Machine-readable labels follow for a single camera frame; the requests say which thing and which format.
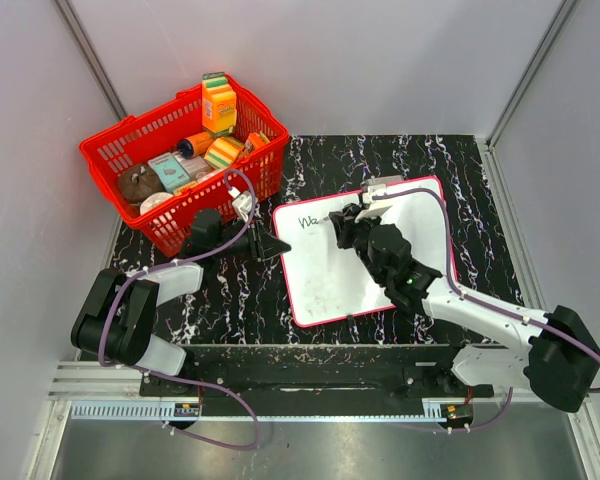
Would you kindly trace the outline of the pink framed whiteboard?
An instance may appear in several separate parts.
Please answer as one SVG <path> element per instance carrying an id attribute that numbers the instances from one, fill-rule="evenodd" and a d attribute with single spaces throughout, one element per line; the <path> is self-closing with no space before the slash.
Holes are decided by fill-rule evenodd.
<path id="1" fill-rule="evenodd" d="M 435 176 L 407 180 L 387 187 L 388 193 L 405 192 L 381 216 L 394 224 L 412 245 L 416 260 L 441 273 L 447 272 L 448 235 L 442 209 L 433 194 L 442 198 Z M 332 224 L 318 223 L 330 212 L 358 201 L 357 190 L 285 204 L 273 213 L 276 236 L 292 249 L 282 255 L 282 265 L 292 315 L 296 325 L 313 327 L 392 307 L 352 249 L 336 244 Z"/>

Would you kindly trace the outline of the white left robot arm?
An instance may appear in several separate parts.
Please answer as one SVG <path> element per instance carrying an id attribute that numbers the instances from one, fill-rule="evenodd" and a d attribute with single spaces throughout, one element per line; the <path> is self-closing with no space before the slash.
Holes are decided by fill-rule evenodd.
<path id="1" fill-rule="evenodd" d="M 101 270 L 71 331 L 71 344 L 83 353 L 162 374 L 162 384 L 175 395 L 191 392 L 195 369 L 185 364 L 185 350 L 153 333 L 158 307 L 198 292 L 211 279 L 212 268 L 226 256 L 245 254 L 264 261 L 291 250 L 257 222 L 225 226 L 220 213 L 205 209 L 194 217 L 178 255 L 169 263 L 137 273 Z"/>

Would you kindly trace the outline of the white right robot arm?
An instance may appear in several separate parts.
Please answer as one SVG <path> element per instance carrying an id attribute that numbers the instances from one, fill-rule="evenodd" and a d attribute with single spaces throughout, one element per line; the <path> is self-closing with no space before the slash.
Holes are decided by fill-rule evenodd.
<path id="1" fill-rule="evenodd" d="M 404 313 L 417 313 L 465 327 L 506 349 L 512 360 L 495 362 L 484 355 L 477 376 L 471 378 L 468 348 L 439 366 L 436 387 L 448 396 L 469 385 L 494 384 L 528 389 L 546 404 L 577 412 L 585 397 L 600 392 L 600 348 L 580 316 L 557 306 L 546 312 L 507 303 L 460 285 L 456 280 L 449 220 L 444 206 L 434 207 L 432 232 L 415 229 L 414 237 L 386 223 L 368 205 L 350 203 L 331 212 L 336 244 L 351 249 L 390 303 Z"/>

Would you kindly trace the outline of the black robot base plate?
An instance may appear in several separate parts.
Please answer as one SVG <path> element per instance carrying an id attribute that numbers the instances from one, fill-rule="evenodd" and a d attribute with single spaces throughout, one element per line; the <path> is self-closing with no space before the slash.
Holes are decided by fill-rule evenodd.
<path id="1" fill-rule="evenodd" d="M 397 417 L 420 414 L 425 399 L 491 399 L 451 372 L 457 350 L 410 345 L 195 345 L 184 377 L 216 383 L 258 417 Z"/>

